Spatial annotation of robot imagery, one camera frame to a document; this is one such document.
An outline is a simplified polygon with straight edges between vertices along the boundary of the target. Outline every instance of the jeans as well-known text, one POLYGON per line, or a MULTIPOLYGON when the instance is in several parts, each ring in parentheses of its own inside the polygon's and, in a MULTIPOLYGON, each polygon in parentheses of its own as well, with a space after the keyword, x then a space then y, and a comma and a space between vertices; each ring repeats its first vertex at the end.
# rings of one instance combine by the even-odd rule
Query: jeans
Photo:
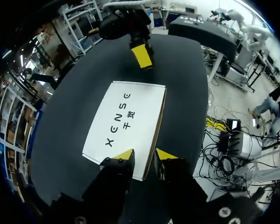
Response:
POLYGON ((257 106, 253 113, 256 116, 260 116, 262 113, 266 112, 267 110, 270 110, 271 114, 275 115, 275 119, 272 122, 270 133, 267 135, 267 137, 274 137, 278 134, 280 131, 280 112, 279 112, 279 104, 273 100, 272 98, 268 97, 263 101, 263 103, 259 106, 257 106))

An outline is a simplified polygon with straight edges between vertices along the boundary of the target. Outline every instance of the ceiling light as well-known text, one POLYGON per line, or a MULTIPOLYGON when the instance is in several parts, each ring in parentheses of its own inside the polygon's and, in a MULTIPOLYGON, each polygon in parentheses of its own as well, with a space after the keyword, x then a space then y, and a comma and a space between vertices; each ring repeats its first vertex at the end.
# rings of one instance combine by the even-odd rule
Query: ceiling light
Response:
POLYGON ((24 63, 23 63, 23 55, 20 56, 20 59, 21 59, 21 66, 23 67, 23 66, 24 66, 24 63))
POLYGON ((5 55, 3 55, 2 58, 5 58, 10 52, 11 52, 11 50, 9 50, 5 55))

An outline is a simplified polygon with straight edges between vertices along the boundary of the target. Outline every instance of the metal shelf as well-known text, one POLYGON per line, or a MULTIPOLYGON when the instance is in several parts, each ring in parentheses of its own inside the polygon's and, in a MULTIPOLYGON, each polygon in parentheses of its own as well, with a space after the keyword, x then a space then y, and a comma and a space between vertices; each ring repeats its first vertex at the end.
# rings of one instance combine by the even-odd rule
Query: metal shelf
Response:
MULTIPOLYGON (((96 4, 96 2, 95 1, 90 1, 90 2, 87 2, 87 3, 85 3, 85 4, 82 4, 82 5, 80 5, 80 6, 77 6, 77 7, 74 7, 74 8, 71 8, 71 9, 68 9, 68 10, 65 10, 65 11, 63 11, 62 12, 62 14, 63 14, 63 18, 64 18, 64 21, 66 22, 66 24, 67 24, 67 28, 70 30, 70 32, 71 32, 71 34, 72 34, 72 36, 74 37, 74 39, 75 39, 75 41, 68 41, 70 44, 72 44, 73 46, 75 46, 75 47, 77 47, 81 52, 82 52, 82 54, 86 54, 86 52, 88 51, 88 50, 90 50, 92 47, 94 47, 94 45, 95 44, 97 44, 98 42, 100 42, 101 41, 101 39, 100 40, 98 40, 98 41, 96 41, 95 43, 93 43, 92 41, 91 41, 91 45, 89 46, 89 47, 87 47, 86 49, 84 49, 83 48, 83 46, 82 46, 82 44, 81 44, 81 42, 83 41, 83 40, 85 40, 86 38, 87 38, 87 36, 83 36, 82 38, 77 38, 77 35, 76 35, 76 33, 75 33, 75 31, 74 31, 74 29, 73 29, 73 27, 72 27, 72 23, 70 22, 70 21, 72 21, 73 19, 75 19, 75 18, 77 18, 77 17, 79 17, 79 16, 81 16, 81 15, 83 15, 83 14, 91 14, 90 12, 92 12, 92 11, 97 11, 97 13, 98 13, 98 17, 99 17, 99 20, 100 21, 102 21, 103 20, 103 18, 102 18, 102 15, 101 15, 101 12, 100 12, 100 10, 98 9, 98 6, 97 6, 97 4, 96 4), (73 14, 73 15, 68 15, 70 12, 74 12, 74 11, 76 11, 77 9, 81 9, 81 10, 83 10, 82 12, 79 12, 79 13, 77 13, 77 14, 73 14)), ((87 18, 88 18, 88 22, 90 23, 90 25, 91 25, 91 27, 92 27, 92 24, 91 24, 91 18, 90 18, 90 16, 89 15, 86 15, 87 16, 87 18)))
POLYGON ((72 16, 72 17, 69 17, 68 20, 71 21, 71 20, 73 20, 73 19, 75 19, 75 18, 77 18, 77 17, 79 17, 79 16, 81 16, 81 15, 83 15, 85 13, 91 12, 93 10, 96 10, 96 9, 95 8, 90 8, 90 9, 84 10, 84 11, 82 11, 82 12, 80 12, 80 13, 72 16))
POLYGON ((94 3, 94 1, 90 1, 90 2, 87 2, 87 3, 82 4, 82 5, 80 5, 80 6, 70 8, 70 9, 64 11, 64 12, 65 12, 65 13, 70 13, 70 12, 72 12, 72 11, 75 11, 75 10, 77 10, 77 9, 79 9, 79 8, 85 7, 85 6, 90 5, 90 4, 93 4, 93 3, 94 3))

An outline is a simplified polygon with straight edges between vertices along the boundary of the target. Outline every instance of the table surface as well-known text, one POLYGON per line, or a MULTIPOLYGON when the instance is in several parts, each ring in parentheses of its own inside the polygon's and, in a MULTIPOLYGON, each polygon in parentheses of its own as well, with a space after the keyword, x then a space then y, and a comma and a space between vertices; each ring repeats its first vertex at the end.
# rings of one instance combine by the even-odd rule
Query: table surface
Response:
MULTIPOLYGON (((165 109, 156 146, 187 159, 193 173, 203 140, 208 83, 198 42, 151 35, 155 66, 143 71, 129 49, 130 37, 102 41, 82 57, 59 85, 40 121, 31 157, 31 178, 38 195, 51 204, 61 192, 81 199, 99 173, 82 156, 99 104, 112 81, 162 84, 165 109)), ((147 178, 132 180, 119 223, 167 224, 163 189, 150 166, 147 178)))

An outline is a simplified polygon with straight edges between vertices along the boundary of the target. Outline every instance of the person's leg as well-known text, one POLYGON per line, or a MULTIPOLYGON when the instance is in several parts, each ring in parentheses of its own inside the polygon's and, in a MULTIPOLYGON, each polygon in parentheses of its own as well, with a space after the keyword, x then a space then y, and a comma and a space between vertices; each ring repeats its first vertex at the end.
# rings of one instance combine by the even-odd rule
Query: person's leg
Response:
POLYGON ((279 105, 270 97, 266 98, 261 105, 253 110, 253 115, 258 117, 267 110, 270 110, 270 113, 273 113, 276 117, 279 115, 279 105))

